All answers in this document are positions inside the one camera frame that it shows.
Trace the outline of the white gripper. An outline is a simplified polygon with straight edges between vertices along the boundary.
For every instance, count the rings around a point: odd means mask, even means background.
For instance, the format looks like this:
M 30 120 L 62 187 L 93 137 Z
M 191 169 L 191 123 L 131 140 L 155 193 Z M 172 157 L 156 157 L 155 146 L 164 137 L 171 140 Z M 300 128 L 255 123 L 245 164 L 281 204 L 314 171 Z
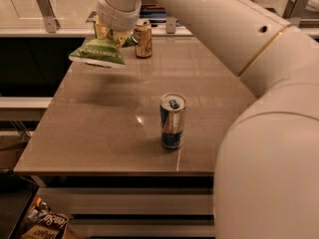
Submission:
M 95 23 L 96 38 L 110 39 L 110 29 L 115 30 L 114 41 L 118 47 L 132 44 L 130 31 L 135 28 L 140 17 L 142 0 L 98 0 L 97 15 L 102 23 Z

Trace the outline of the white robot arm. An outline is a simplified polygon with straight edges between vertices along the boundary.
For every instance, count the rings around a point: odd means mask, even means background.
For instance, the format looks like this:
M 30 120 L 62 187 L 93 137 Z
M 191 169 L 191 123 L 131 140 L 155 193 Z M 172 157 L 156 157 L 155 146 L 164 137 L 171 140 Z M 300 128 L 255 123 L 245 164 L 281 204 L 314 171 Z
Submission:
M 156 0 L 249 92 L 216 155 L 216 239 L 319 239 L 319 46 L 249 0 Z M 116 30 L 141 0 L 99 0 Z

